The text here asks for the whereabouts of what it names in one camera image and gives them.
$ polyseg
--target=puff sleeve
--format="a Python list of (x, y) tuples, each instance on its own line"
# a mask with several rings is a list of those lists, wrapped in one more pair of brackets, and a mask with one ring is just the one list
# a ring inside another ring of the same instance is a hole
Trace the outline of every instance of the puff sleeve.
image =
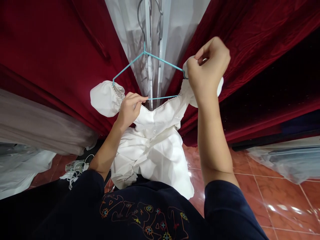
[(112, 86), (112, 81), (103, 81), (91, 89), (91, 105), (103, 116), (113, 117), (120, 110), (124, 93), (124, 88), (119, 84)]

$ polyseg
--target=pearl beading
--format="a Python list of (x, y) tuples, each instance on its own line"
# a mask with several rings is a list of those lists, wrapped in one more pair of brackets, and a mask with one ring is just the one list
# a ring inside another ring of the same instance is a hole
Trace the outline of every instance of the pearl beading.
[[(121, 101), (123, 101), (125, 95), (119, 90), (119, 88), (117, 88), (116, 85), (113, 85), (113, 86), (112, 86), (112, 90), (113, 90), (114, 94), (116, 95), (116, 97), (117, 97), (118, 99), (120, 99)], [(153, 111), (161, 108), (161, 107), (162, 107), (163, 105), (165, 105), (166, 103), (168, 103), (168, 102), (170, 102), (171, 100), (176, 99), (176, 98), (178, 98), (178, 97), (181, 97), (181, 95), (179, 94), (177, 97), (170, 98), (170, 99), (167, 100), (165, 103), (161, 104), (159, 107), (157, 107), (156, 109), (154, 109), (154, 110), (152, 110), (152, 111), (150, 111), (149, 109), (147, 109), (147, 108), (146, 108), (145, 106), (143, 106), (143, 105), (142, 105), (142, 107), (144, 107), (148, 112), (153, 112)]]

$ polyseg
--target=wire hanger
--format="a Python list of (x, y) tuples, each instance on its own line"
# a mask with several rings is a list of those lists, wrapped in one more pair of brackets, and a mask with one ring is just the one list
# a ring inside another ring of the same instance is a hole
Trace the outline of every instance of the wire hanger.
[[(151, 56), (151, 57), (154, 57), (155, 59), (158, 59), (158, 60), (161, 61), (161, 62), (164, 62), (164, 63), (170, 65), (171, 67), (173, 67), (173, 68), (175, 68), (175, 69), (178, 69), (179, 71), (183, 72), (183, 77), (184, 77), (184, 79), (188, 79), (188, 78), (186, 77), (186, 73), (185, 73), (185, 71), (184, 71), (183, 69), (181, 69), (181, 68), (179, 68), (179, 67), (177, 67), (177, 66), (175, 66), (175, 65), (173, 65), (173, 64), (171, 64), (171, 63), (169, 63), (169, 62), (167, 62), (167, 61), (165, 61), (165, 60), (163, 60), (163, 59), (161, 59), (161, 58), (159, 58), (159, 57), (157, 57), (157, 56), (155, 56), (155, 55), (153, 55), (153, 54), (151, 54), (151, 53), (148, 53), (148, 52), (146, 51), (146, 35), (145, 35), (145, 33), (144, 33), (142, 24), (141, 24), (140, 19), (139, 19), (139, 9), (140, 9), (140, 5), (141, 5), (141, 2), (142, 2), (142, 1), (143, 1), (143, 0), (140, 0), (140, 2), (139, 2), (139, 4), (138, 4), (138, 14), (137, 14), (137, 17), (138, 17), (139, 26), (140, 26), (140, 28), (141, 28), (141, 30), (142, 30), (142, 33), (143, 33), (143, 51), (142, 51), (142, 53), (140, 53), (131, 63), (129, 63), (121, 72), (119, 72), (119, 73), (112, 79), (112, 82), (113, 82), (112, 85), (114, 86), (114, 80), (115, 80), (117, 77), (119, 77), (119, 75), (120, 75), (121, 73), (123, 73), (128, 67), (130, 67), (130, 66), (131, 66), (136, 60), (138, 60), (138, 58), (140, 58), (142, 55), (149, 55), (149, 56)], [(157, 0), (156, 0), (156, 2), (157, 2), (157, 5), (158, 5), (160, 14), (162, 15), (163, 12), (162, 12), (161, 9), (160, 9), (159, 2), (158, 2)], [(169, 97), (149, 98), (148, 100), (171, 98), (171, 97), (177, 97), (177, 96), (178, 96), (178, 95), (169, 96)]]

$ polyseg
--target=glossy floor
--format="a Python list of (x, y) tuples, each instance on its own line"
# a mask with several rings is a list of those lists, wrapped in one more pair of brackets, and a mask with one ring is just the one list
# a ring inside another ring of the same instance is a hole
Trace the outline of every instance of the glossy floor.
[[(204, 185), (198, 148), (183, 146), (195, 189), (190, 202), (204, 215)], [(320, 180), (295, 185), (278, 173), (256, 163), (245, 152), (231, 150), (234, 172), (259, 224), (270, 240), (320, 240)], [(30, 188), (57, 180), (76, 156), (56, 155), (52, 167), (39, 173)], [(109, 181), (108, 192), (113, 187)]]

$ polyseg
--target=colorful embroidery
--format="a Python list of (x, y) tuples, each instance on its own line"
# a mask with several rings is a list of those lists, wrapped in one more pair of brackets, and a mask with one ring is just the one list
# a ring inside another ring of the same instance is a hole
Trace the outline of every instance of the colorful embroidery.
[(164, 230), (167, 229), (167, 225), (166, 225), (166, 223), (165, 223), (164, 221), (162, 221), (162, 222), (160, 223), (160, 228), (161, 228), (162, 231), (164, 231)]
[(152, 206), (148, 205), (147, 207), (145, 207), (145, 209), (147, 210), (147, 212), (151, 212), (152, 211)]
[(102, 212), (101, 212), (101, 217), (105, 218), (106, 216), (108, 216), (108, 213), (109, 213), (109, 211), (108, 211), (107, 208), (103, 209)]
[(112, 222), (133, 224), (149, 240), (189, 238), (184, 226), (188, 223), (188, 218), (176, 207), (168, 207), (167, 210), (156, 208), (154, 211), (150, 204), (128, 202), (120, 195), (106, 194), (100, 206), (100, 215)]
[(144, 231), (148, 234), (148, 235), (151, 235), (153, 233), (153, 230), (150, 226), (147, 226)]
[(141, 222), (139, 221), (139, 218), (134, 218), (133, 220), (134, 220), (136, 223), (141, 224)]
[(166, 232), (164, 235), (163, 235), (163, 240), (172, 240), (172, 237), (170, 236), (170, 234), (168, 232)]
[(186, 216), (183, 212), (180, 213), (180, 216), (181, 216), (184, 220), (186, 220), (186, 221), (188, 220), (187, 216)]

